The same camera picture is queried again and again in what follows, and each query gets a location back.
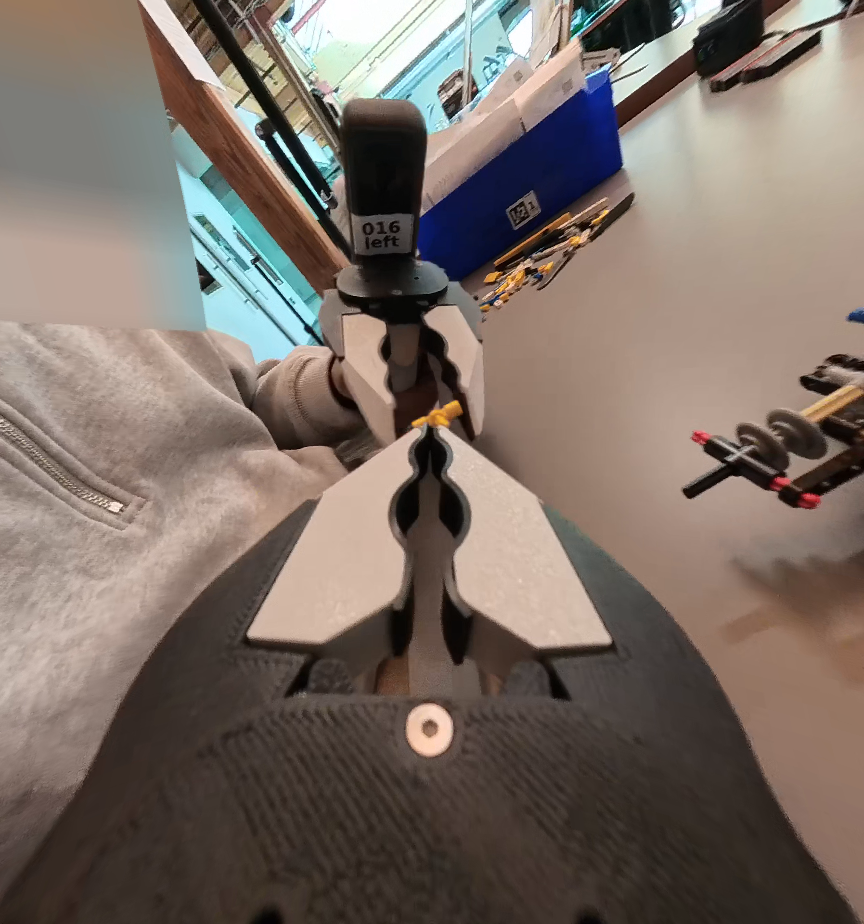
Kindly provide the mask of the pile of loose lego pieces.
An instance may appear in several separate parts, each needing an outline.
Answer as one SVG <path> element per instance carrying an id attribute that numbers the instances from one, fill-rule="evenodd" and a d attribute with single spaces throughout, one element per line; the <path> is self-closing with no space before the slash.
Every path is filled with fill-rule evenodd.
<path id="1" fill-rule="evenodd" d="M 545 289 L 573 258 L 601 237 L 635 201 L 629 192 L 612 204 L 602 198 L 577 214 L 565 213 L 514 248 L 496 258 L 484 277 L 484 293 L 475 297 L 484 314 L 497 310 L 520 290 Z"/>

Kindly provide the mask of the black tripod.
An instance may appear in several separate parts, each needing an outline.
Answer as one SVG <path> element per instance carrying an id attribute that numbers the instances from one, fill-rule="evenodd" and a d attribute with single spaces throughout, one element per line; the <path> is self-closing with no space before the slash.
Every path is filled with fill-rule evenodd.
<path id="1" fill-rule="evenodd" d="M 188 2 L 178 13 L 228 92 L 238 116 L 253 120 L 270 154 L 322 231 L 351 255 L 333 220 L 332 182 L 341 174 L 337 120 L 299 62 L 281 24 L 293 2 Z"/>

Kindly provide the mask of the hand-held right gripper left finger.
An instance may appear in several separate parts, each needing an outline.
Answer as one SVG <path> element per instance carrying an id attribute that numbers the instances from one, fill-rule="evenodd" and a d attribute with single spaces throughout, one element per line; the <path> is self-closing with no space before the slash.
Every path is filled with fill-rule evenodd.
<path id="1" fill-rule="evenodd" d="M 355 676 L 388 659 L 384 691 L 434 691 L 434 493 L 428 428 L 325 491 L 248 628 L 267 649 L 340 660 Z"/>

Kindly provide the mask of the white paper bags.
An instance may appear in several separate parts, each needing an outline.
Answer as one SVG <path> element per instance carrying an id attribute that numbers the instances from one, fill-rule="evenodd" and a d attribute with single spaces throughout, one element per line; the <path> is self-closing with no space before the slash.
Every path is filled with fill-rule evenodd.
<path id="1" fill-rule="evenodd" d="M 442 202 L 583 90 L 582 55 L 581 43 L 573 40 L 538 67 L 514 59 L 458 123 L 431 135 L 420 213 Z"/>

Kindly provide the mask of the blue plastic bin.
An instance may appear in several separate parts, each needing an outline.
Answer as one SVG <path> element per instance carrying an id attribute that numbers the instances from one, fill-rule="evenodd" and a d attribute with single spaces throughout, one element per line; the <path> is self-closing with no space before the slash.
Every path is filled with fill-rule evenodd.
<path id="1" fill-rule="evenodd" d="M 532 235 L 622 165 L 611 75 L 604 67 L 423 215 L 419 255 L 459 281 Z"/>

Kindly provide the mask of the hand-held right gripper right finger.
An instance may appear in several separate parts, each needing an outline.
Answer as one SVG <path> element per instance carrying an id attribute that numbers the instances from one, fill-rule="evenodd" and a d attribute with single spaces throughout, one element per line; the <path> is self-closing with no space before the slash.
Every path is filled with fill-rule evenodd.
<path id="1" fill-rule="evenodd" d="M 442 635 L 455 665 L 505 681 L 520 662 L 612 650 L 597 605 L 541 500 L 445 428 L 430 431 L 442 570 Z"/>

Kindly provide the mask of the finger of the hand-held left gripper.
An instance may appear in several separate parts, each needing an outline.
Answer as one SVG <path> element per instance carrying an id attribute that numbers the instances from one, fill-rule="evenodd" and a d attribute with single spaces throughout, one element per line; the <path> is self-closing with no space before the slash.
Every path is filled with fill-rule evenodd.
<path id="1" fill-rule="evenodd" d="M 457 423 L 468 443 L 474 443 L 484 428 L 482 317 L 477 301 L 462 288 L 448 288 L 424 314 L 424 350 L 438 389 L 437 404 L 460 404 Z"/>
<path id="2" fill-rule="evenodd" d="M 367 427 L 380 445 L 391 445 L 398 437 L 396 403 L 382 355 L 387 341 L 386 324 L 346 305 L 338 291 L 331 288 L 322 297 L 321 329 L 323 339 L 341 362 L 345 385 Z"/>

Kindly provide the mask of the lego vehicle model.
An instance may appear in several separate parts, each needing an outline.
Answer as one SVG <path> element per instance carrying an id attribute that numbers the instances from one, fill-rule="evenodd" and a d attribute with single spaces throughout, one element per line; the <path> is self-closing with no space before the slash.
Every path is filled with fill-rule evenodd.
<path id="1" fill-rule="evenodd" d="M 864 326 L 864 307 L 847 316 Z M 864 355 L 837 353 L 800 385 L 818 395 L 804 410 L 776 409 L 765 424 L 743 422 L 728 439 L 692 433 L 717 466 L 682 488 L 694 499 L 738 478 L 774 493 L 794 509 L 816 509 L 823 497 L 864 475 Z"/>

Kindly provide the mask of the wooden pillar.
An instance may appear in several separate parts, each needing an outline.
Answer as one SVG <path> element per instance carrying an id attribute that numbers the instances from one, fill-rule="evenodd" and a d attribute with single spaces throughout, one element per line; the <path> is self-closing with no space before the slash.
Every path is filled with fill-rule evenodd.
<path id="1" fill-rule="evenodd" d="M 165 2 L 139 2 L 167 111 L 320 295 L 348 265 Z"/>

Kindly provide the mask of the person's grey sweatshirt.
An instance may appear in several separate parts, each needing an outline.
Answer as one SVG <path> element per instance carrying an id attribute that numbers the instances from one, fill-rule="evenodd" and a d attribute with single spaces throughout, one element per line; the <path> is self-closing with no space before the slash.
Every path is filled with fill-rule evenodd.
<path id="1" fill-rule="evenodd" d="M 209 332 L 0 321 L 0 897 L 174 620 L 346 473 L 277 449 Z"/>

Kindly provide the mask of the person's left forearm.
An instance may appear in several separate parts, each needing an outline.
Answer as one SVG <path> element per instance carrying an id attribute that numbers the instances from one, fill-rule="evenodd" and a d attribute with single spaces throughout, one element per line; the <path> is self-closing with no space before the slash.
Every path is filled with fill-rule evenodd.
<path id="1" fill-rule="evenodd" d="M 296 347 L 284 359 L 257 363 L 239 339 L 219 332 L 206 337 L 226 364 L 241 403 L 295 462 L 337 475 L 380 452 L 331 349 Z"/>

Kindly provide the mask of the person's left hand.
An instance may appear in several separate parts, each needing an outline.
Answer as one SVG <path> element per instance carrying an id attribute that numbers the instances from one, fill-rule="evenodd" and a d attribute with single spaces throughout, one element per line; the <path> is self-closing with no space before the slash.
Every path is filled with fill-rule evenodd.
<path id="1" fill-rule="evenodd" d="M 435 373 L 425 368 L 417 373 L 414 385 L 394 395 L 395 423 L 398 430 L 408 430 L 414 421 L 425 418 L 438 407 L 439 390 Z"/>

